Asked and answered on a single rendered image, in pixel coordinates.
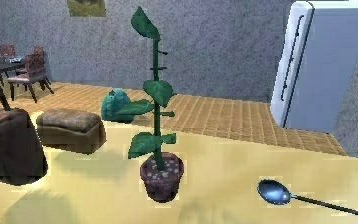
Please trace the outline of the green house plant in pot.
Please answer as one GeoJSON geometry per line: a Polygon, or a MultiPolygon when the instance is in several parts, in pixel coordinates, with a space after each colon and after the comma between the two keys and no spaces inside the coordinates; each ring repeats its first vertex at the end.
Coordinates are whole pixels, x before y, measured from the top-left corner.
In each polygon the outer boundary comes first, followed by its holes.
{"type": "Polygon", "coordinates": [[[136,158],[151,153],[151,156],[141,165],[140,174],[147,195],[158,203],[172,201],[178,193],[179,183],[183,175],[183,163],[173,153],[161,150],[163,143],[175,144],[176,134],[161,133],[161,117],[174,117],[173,111],[164,112],[170,99],[174,96],[172,86],[159,78],[159,72],[164,67],[159,66],[159,55],[167,52],[159,50],[160,33],[151,22],[144,10],[138,6],[131,18],[133,29],[141,36],[152,40],[152,72],[153,79],[143,84],[143,90],[152,100],[139,100],[130,104],[134,115],[153,112],[153,132],[141,132],[132,138],[128,158],[136,158]]]}

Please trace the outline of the teal round cushion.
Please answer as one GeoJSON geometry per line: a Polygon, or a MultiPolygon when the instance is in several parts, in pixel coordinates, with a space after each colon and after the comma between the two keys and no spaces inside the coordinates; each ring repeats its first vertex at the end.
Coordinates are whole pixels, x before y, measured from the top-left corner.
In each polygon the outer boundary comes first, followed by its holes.
{"type": "Polygon", "coordinates": [[[105,121],[131,123],[134,120],[134,115],[117,115],[119,110],[130,103],[130,98],[122,89],[112,89],[102,100],[101,118],[105,121]]]}

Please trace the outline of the brown bread loaf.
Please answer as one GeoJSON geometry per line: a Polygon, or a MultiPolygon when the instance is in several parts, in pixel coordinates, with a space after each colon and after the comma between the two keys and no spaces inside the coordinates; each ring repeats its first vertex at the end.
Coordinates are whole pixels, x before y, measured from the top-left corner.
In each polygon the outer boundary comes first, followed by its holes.
{"type": "Polygon", "coordinates": [[[92,154],[106,142],[101,117],[95,113],[56,108],[36,119],[37,133],[44,146],[92,154]]]}

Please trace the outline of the blue metal spoon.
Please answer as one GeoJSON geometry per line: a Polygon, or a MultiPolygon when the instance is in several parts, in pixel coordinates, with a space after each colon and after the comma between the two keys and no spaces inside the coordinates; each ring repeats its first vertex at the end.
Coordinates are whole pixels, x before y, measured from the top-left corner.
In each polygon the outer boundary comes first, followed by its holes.
{"type": "Polygon", "coordinates": [[[260,180],[257,185],[257,192],[263,200],[272,205],[286,205],[292,199],[296,199],[358,216],[358,210],[292,194],[282,183],[272,179],[260,180]]]}

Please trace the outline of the framed green picture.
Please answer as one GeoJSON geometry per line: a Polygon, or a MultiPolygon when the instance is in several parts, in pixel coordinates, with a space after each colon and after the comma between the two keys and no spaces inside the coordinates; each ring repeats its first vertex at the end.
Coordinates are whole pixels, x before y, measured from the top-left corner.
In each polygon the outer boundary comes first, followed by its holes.
{"type": "Polygon", "coordinates": [[[104,0],[67,0],[71,17],[105,17],[104,0]]]}

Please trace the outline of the brown dining chair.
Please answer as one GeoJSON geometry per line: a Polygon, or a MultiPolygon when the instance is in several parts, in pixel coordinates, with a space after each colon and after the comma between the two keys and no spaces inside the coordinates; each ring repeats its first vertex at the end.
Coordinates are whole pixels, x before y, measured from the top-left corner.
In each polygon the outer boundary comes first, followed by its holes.
{"type": "Polygon", "coordinates": [[[16,52],[13,44],[1,44],[0,55],[5,58],[15,58],[16,52]]]}
{"type": "Polygon", "coordinates": [[[34,102],[37,102],[33,85],[38,83],[42,90],[48,89],[51,94],[54,91],[46,74],[44,50],[41,46],[35,46],[31,55],[25,56],[25,68],[20,70],[16,76],[7,79],[10,86],[11,99],[14,99],[14,85],[23,85],[29,90],[34,102]]]}

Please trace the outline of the white fridge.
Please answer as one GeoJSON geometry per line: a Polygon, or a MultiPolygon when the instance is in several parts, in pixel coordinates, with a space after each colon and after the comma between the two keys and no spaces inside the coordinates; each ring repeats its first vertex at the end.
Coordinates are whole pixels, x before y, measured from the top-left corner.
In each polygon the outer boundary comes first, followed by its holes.
{"type": "Polygon", "coordinates": [[[281,128],[333,131],[358,60],[358,0],[296,1],[290,15],[304,15],[286,101],[278,70],[270,112],[281,128]]]}

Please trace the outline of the dark dining table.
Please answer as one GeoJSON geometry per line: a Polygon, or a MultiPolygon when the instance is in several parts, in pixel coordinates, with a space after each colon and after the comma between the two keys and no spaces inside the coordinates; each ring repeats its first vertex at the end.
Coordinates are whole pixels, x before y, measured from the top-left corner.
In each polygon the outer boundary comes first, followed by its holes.
{"type": "Polygon", "coordinates": [[[8,71],[15,71],[19,68],[25,67],[25,60],[22,59],[20,62],[14,63],[0,63],[0,84],[4,85],[2,73],[6,73],[8,71]]]}

